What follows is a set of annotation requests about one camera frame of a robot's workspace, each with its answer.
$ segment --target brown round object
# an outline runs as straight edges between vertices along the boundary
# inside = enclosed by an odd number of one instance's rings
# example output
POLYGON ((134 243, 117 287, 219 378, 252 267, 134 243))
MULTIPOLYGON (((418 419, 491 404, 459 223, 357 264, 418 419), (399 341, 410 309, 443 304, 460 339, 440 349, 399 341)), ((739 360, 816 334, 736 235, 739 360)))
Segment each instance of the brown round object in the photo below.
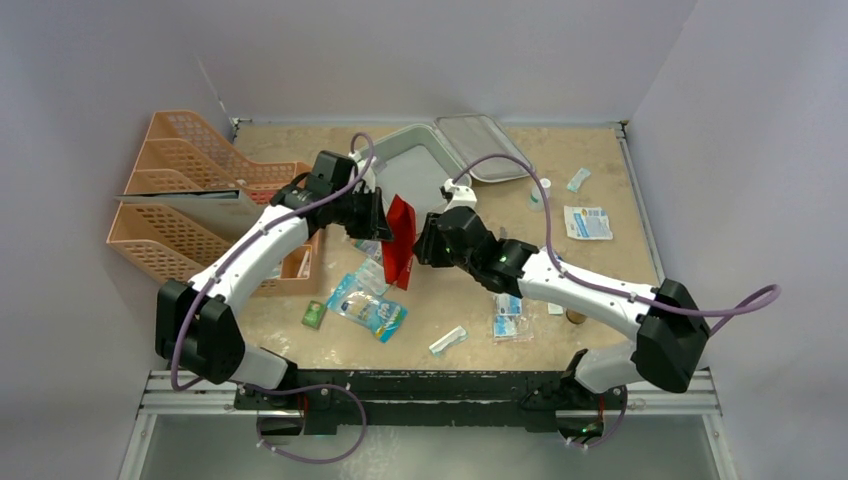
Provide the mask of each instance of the brown round object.
POLYGON ((575 312, 574 310, 566 310, 565 318, 567 318, 569 322, 575 325, 580 325, 581 323, 586 321, 586 315, 575 312))

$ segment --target beige tabletop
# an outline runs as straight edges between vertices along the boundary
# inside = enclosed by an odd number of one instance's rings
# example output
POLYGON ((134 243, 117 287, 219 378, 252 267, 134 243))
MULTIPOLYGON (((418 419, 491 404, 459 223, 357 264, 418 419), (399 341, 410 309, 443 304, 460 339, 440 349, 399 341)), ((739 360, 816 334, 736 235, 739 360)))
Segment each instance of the beige tabletop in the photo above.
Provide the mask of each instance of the beige tabletop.
MULTIPOLYGON (((321 150, 345 153, 354 132, 376 140, 398 127, 327 127, 242 125, 235 145, 257 162, 312 163, 321 150)), ((507 128, 508 134, 553 187, 553 245, 567 262, 629 282, 656 285, 645 232, 633 187, 615 133, 609 128, 507 128), (568 180, 580 167, 592 175, 578 193, 568 180), (563 205, 600 206, 610 217, 614 239, 578 241, 566 236, 563 205)), ((499 184, 475 182, 477 212, 498 236, 542 245, 544 214, 526 206, 531 180, 499 184)), ((571 324, 549 315, 547 304, 524 300, 533 339, 493 342, 492 294, 467 273, 456 269, 412 267, 408 291, 393 288, 385 297, 409 310, 395 335, 385 344, 350 320, 327 312, 320 330, 302 325, 309 300, 326 302, 345 273, 354 272, 364 256, 344 241, 341 227, 327 229, 323 278, 314 295, 252 298, 239 316, 245 340, 284 355, 301 368, 422 369, 422 370, 562 370, 581 348, 611 345, 624 337, 606 325, 587 320, 571 324), (468 339, 440 357, 428 347, 461 325, 468 339)))

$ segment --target white bottle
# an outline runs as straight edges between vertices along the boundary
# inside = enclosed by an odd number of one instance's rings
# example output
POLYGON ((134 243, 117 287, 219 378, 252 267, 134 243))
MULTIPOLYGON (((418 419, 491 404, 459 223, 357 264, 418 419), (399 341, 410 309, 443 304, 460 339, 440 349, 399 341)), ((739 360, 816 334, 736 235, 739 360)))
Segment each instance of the white bottle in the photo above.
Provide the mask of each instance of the white bottle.
MULTIPOLYGON (((539 180, 539 183, 542 184, 542 188, 545 191, 545 198, 550 201, 551 199, 551 181, 547 178, 543 178, 539 180)), ((530 197, 527 199, 527 208, 534 212, 541 212, 545 209, 545 204, 542 203, 542 195, 539 193, 539 187, 536 186, 536 182, 533 182, 533 189, 530 190, 530 197)))

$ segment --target gray floor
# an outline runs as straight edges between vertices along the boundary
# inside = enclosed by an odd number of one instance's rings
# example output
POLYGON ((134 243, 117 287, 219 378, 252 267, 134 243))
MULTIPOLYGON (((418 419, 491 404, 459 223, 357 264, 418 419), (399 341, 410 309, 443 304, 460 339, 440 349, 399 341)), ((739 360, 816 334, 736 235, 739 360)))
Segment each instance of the gray floor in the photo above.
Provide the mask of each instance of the gray floor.
MULTIPOLYGON (((717 479, 700 417, 631 416, 614 441, 582 453, 520 428, 373 427, 344 462, 312 466, 256 448, 250 416, 160 416, 144 479, 717 479)), ((298 437, 288 449, 334 456, 357 427, 298 437)))

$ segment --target red cloth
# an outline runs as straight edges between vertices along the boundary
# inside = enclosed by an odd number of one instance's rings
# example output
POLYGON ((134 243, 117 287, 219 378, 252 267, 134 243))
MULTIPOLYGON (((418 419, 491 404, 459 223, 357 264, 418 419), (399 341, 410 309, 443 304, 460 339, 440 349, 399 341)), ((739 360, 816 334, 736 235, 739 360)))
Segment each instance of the red cloth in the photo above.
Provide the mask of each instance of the red cloth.
POLYGON ((415 244, 415 210, 395 195, 386 220, 395 237, 393 242, 382 242, 386 283, 394 283, 398 288, 406 290, 409 287, 409 272, 412 270, 412 246, 415 244))

